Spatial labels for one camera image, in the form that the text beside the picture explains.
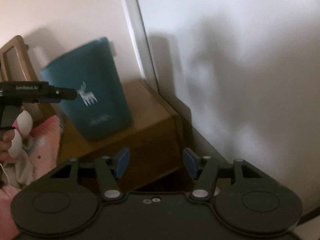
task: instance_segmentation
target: finger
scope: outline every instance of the finger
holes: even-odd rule
[[[0,151],[3,152],[3,151],[9,150],[11,148],[11,145],[12,145],[11,141],[9,141],[8,143],[0,142]]]
[[[0,162],[4,162],[8,156],[8,151],[0,152]]]
[[[14,138],[14,130],[6,131],[2,136],[3,141],[6,143],[11,142],[13,138]]]

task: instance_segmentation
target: white trim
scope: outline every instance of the white trim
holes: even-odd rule
[[[152,65],[138,1],[121,0],[121,2],[141,76],[147,81],[148,85],[158,92],[156,76]]]

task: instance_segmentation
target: wooden picture frame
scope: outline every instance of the wooden picture frame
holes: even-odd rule
[[[32,67],[28,55],[28,46],[24,43],[22,36],[17,35],[8,41],[2,48],[0,48],[0,75],[3,81],[14,81],[13,75],[9,67],[9,60],[7,54],[11,49],[15,49],[21,71],[23,73],[23,80],[20,81],[38,81],[36,73]],[[50,104],[38,104],[41,111],[42,118],[35,122],[35,125],[48,119],[55,114],[54,109]]]

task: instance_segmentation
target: blue gripper pad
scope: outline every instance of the blue gripper pad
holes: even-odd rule
[[[127,166],[130,161],[130,150],[129,148],[123,148],[117,155],[114,157],[117,159],[116,168],[114,169],[113,176],[115,179],[120,179],[127,169]]]
[[[199,157],[191,149],[186,148],[182,152],[182,159],[190,177],[192,179],[198,179],[199,170],[197,165],[199,163]]]

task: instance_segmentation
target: white plush ear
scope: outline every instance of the white plush ear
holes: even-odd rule
[[[16,127],[23,139],[28,137],[32,129],[32,126],[33,126],[32,117],[26,110],[24,110],[17,117],[17,127]]]
[[[14,138],[12,140],[12,146],[9,148],[8,152],[10,157],[16,158],[22,149],[22,138],[17,130],[14,130]]]

